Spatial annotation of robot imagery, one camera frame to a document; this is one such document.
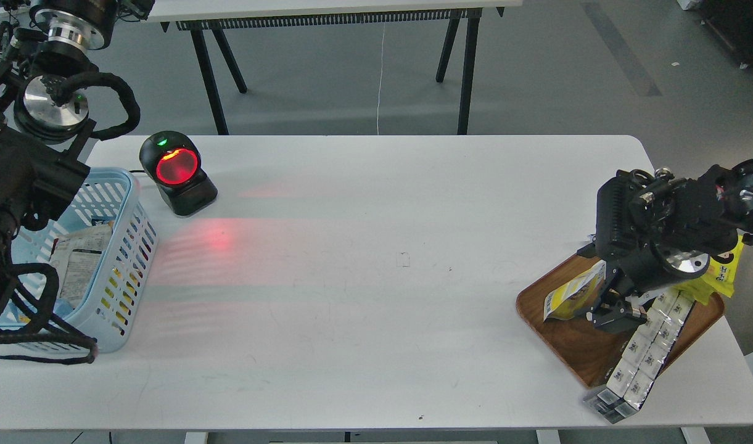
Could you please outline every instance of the white cable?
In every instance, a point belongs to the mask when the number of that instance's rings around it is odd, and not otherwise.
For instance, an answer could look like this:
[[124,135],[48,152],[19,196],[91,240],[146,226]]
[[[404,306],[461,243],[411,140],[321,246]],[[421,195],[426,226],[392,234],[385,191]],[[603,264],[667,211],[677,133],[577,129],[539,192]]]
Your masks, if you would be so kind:
[[382,77],[384,76],[384,35],[387,23],[382,27],[382,67],[379,70],[379,95],[376,96],[376,135],[379,135],[379,106],[382,104]]

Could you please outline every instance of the snack bag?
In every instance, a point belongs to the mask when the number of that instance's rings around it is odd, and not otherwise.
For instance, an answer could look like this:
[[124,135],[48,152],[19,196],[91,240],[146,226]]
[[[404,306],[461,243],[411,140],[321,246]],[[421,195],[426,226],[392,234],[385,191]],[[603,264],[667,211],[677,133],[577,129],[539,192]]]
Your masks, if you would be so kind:
[[591,296],[596,295],[606,280],[607,263],[598,261],[589,270],[558,287],[543,301],[543,320],[548,318],[567,321],[578,315]]
[[683,292],[681,294],[703,305],[708,305],[711,294],[714,292],[728,298],[732,297],[735,292],[733,284],[741,252],[743,252],[743,242],[738,242],[735,248],[727,253],[712,257],[706,274],[691,281],[681,282],[675,285],[675,289],[681,290]]

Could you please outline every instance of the gray floor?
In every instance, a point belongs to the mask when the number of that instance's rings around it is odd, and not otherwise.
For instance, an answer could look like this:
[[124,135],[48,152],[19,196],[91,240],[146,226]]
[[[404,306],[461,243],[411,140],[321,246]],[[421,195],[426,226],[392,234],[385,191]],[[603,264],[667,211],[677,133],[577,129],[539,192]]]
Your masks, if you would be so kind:
[[[738,65],[675,0],[525,0],[480,27],[470,134],[631,134],[655,166],[697,176],[753,155],[753,70]],[[601,11],[603,20],[587,14]],[[446,24],[388,23],[228,31],[250,88],[236,92],[211,34],[210,55],[232,134],[454,134],[463,33],[444,84],[434,73]],[[627,59],[623,45],[633,54]],[[215,134],[189,33],[120,23],[111,47],[93,53],[102,70],[126,79],[142,107],[138,134],[172,129]],[[657,94],[638,88],[652,82]],[[118,123],[108,92],[92,91],[92,117]],[[728,320],[753,352],[753,250],[739,271]],[[0,442],[69,443],[78,432],[0,433]],[[753,442],[753,427],[709,429],[712,442]],[[106,442],[86,432],[76,444]],[[677,429],[563,430],[562,442],[683,442]],[[532,432],[353,435],[353,441],[534,442]],[[266,444],[341,441],[342,434],[222,433],[210,441]],[[114,442],[181,442],[181,434],[117,432]]]

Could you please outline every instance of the red scanner light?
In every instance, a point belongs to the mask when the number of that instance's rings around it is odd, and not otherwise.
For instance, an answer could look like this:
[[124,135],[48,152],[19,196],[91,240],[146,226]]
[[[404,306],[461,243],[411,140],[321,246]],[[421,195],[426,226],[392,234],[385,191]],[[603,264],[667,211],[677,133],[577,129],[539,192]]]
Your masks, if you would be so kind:
[[198,154],[187,148],[167,152],[157,162],[157,179],[165,185],[180,185],[190,180],[198,171]]

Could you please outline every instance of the table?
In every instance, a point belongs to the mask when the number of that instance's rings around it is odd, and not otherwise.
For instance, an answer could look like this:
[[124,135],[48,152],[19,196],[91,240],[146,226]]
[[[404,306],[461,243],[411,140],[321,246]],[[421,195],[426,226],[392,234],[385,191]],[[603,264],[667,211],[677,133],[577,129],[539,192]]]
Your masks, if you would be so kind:
[[523,0],[161,0],[154,4],[149,22],[161,22],[168,30],[170,22],[190,31],[195,56],[198,59],[207,97],[215,118],[218,134],[229,134],[215,73],[209,59],[204,29],[210,29],[223,54],[226,65],[240,93],[247,93],[247,85],[236,63],[224,29],[269,28],[275,26],[348,25],[348,23],[413,22],[413,20],[449,20],[436,81],[445,79],[450,53],[461,19],[467,19],[464,46],[464,73],[461,79],[461,101],[458,112],[458,134],[467,134],[469,107],[472,98],[472,78],[475,70],[477,35],[480,17],[485,6],[497,6],[500,15],[505,6],[522,5]]
[[[145,138],[89,164],[140,168]],[[139,175],[162,240],[127,345],[0,362],[0,429],[605,426],[514,301],[584,245],[616,169],[651,167],[638,140],[193,140],[220,194],[179,218]],[[753,424],[753,377],[721,319],[618,427],[728,424]]]

